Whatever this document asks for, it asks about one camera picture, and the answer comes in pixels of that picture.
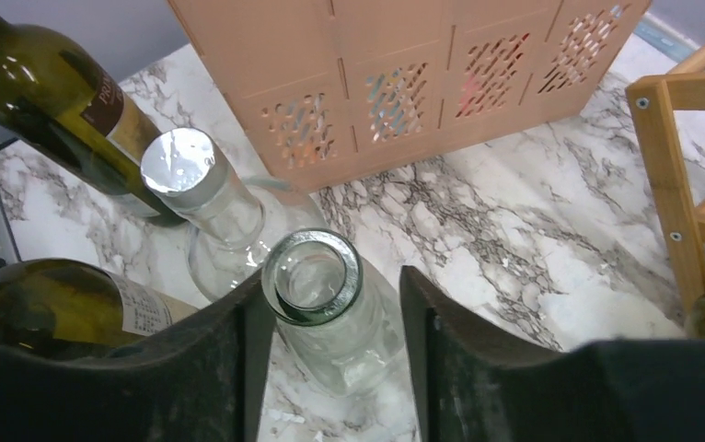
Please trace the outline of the clear square glass bottle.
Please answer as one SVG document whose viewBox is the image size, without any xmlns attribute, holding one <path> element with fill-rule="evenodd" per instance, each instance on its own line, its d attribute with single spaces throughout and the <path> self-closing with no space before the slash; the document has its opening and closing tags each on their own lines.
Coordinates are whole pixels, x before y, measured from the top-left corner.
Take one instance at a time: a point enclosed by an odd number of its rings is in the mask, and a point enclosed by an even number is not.
<svg viewBox="0 0 705 442">
<path fill-rule="evenodd" d="M 261 287 L 289 352 L 328 394 L 362 397 L 405 366 L 397 291 L 343 235 L 286 235 L 262 265 Z"/>
</svg>

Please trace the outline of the green bottle white label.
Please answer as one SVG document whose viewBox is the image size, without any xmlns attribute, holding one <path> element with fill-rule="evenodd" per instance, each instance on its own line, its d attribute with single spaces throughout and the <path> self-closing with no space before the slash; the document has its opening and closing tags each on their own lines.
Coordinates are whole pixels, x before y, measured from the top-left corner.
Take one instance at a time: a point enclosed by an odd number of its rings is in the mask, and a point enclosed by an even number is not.
<svg viewBox="0 0 705 442">
<path fill-rule="evenodd" d="M 43 358 L 101 357 L 196 310 L 88 263 L 0 258 L 0 344 Z"/>
</svg>

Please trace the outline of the wooden wine rack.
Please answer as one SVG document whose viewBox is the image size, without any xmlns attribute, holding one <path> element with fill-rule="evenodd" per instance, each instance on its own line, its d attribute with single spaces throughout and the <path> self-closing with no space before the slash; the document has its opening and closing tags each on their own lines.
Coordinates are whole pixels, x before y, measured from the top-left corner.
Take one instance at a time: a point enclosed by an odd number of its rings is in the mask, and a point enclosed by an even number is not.
<svg viewBox="0 0 705 442">
<path fill-rule="evenodd" d="M 626 88 L 641 157 L 683 310 L 705 294 L 705 199 L 695 204 L 675 111 L 705 111 L 705 45 L 665 74 Z"/>
</svg>

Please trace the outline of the clear bottle dark label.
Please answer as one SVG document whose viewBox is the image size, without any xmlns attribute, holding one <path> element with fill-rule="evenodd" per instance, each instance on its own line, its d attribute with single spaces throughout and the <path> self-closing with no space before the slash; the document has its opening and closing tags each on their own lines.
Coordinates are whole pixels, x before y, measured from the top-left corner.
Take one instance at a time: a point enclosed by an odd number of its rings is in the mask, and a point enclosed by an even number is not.
<svg viewBox="0 0 705 442">
<path fill-rule="evenodd" d="M 199 129 L 159 135 L 144 151 L 140 172 L 145 186 L 190 222 L 187 267 L 210 301 L 253 275 L 287 234 L 327 226 L 308 193 L 272 176 L 240 178 Z"/>
</svg>

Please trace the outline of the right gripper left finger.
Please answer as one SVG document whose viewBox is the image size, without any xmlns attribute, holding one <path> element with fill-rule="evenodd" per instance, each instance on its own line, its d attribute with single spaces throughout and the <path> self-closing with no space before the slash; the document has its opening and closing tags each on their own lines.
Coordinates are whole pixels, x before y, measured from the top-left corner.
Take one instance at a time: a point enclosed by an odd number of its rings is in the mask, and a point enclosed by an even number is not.
<svg viewBox="0 0 705 442">
<path fill-rule="evenodd" d="M 253 274 L 103 358 L 0 345 L 0 441 L 254 441 L 274 317 Z"/>
</svg>

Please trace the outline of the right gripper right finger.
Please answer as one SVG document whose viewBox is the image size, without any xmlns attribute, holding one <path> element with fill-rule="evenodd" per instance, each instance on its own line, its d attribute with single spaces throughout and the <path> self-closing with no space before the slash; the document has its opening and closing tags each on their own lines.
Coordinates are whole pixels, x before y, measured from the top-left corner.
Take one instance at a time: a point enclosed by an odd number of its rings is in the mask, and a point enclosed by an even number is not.
<svg viewBox="0 0 705 442">
<path fill-rule="evenodd" d="M 482 318 L 413 266 L 399 295 L 425 441 L 705 441 L 705 340 L 562 353 Z"/>
</svg>

